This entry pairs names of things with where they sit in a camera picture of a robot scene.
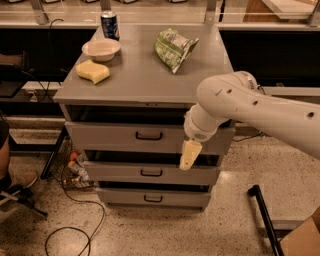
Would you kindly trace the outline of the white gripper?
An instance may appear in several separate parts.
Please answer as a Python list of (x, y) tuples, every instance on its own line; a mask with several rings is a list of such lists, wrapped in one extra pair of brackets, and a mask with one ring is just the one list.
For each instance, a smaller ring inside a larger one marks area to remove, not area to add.
[(179, 168), (189, 170), (202, 150), (200, 143), (210, 140), (217, 132), (218, 125), (216, 120), (208, 115), (205, 115), (199, 121), (195, 121), (192, 113), (188, 111), (185, 114), (183, 127), (190, 140), (183, 142)]

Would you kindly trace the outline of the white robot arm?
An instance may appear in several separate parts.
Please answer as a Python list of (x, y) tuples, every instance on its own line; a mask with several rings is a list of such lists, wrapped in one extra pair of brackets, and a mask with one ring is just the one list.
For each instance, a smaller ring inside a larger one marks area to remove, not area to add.
[(180, 168), (188, 170), (218, 127), (232, 119), (244, 122), (320, 159), (320, 105), (279, 98), (258, 91), (255, 78), (239, 71), (204, 79), (197, 103), (185, 114)]

